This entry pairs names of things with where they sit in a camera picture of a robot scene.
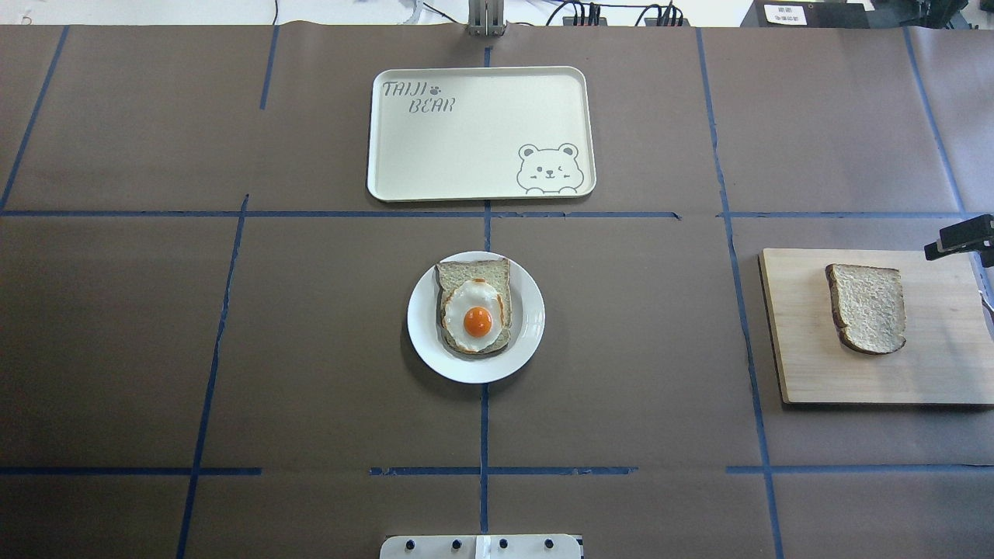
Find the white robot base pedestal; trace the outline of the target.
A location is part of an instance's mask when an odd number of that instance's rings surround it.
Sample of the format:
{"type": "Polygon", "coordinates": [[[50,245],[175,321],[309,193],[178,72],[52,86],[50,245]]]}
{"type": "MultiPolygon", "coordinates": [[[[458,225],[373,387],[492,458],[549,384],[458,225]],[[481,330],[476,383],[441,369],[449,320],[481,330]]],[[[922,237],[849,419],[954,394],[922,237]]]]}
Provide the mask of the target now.
{"type": "Polygon", "coordinates": [[[565,533],[390,536],[380,558],[583,558],[582,538],[565,533]]]}

